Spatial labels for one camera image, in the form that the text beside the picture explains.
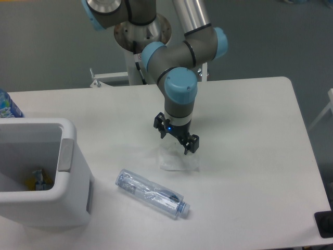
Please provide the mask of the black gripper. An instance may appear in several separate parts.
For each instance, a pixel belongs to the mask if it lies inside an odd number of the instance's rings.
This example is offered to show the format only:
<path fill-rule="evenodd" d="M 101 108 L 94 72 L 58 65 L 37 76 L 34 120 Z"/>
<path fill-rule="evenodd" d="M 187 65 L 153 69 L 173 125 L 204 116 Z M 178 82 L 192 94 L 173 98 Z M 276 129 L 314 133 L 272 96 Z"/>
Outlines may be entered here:
<path fill-rule="evenodd" d="M 199 136 L 189 133 L 191 121 L 182 126 L 171 124 L 170 119 L 166 119 L 162 112 L 159 112 L 153 122 L 153 127 L 160 132 L 160 137 L 163 139 L 167 133 L 175 137 L 184 147 L 184 154 L 188 152 L 195 153 L 199 148 Z"/>

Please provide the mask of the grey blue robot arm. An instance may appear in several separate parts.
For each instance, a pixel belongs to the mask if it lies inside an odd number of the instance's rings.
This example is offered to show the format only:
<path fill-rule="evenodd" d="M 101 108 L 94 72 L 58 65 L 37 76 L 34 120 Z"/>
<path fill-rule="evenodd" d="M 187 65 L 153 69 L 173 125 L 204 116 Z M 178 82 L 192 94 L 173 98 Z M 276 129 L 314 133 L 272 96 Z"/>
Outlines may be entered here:
<path fill-rule="evenodd" d="M 175 137 L 186 153 L 199 147 L 199 136 L 189 128 L 197 95 L 193 68 L 220 58 L 228 49 L 223 30 L 213 27 L 204 1 L 174 1 L 184 31 L 184 41 L 167 46 L 163 38 L 170 32 L 161 22 L 156 1 L 83 1 L 82 5 L 96 30 L 114 27 L 121 46 L 140 54 L 136 63 L 140 77 L 149 75 L 164 96 L 164 112 L 153 126 L 161 136 Z"/>

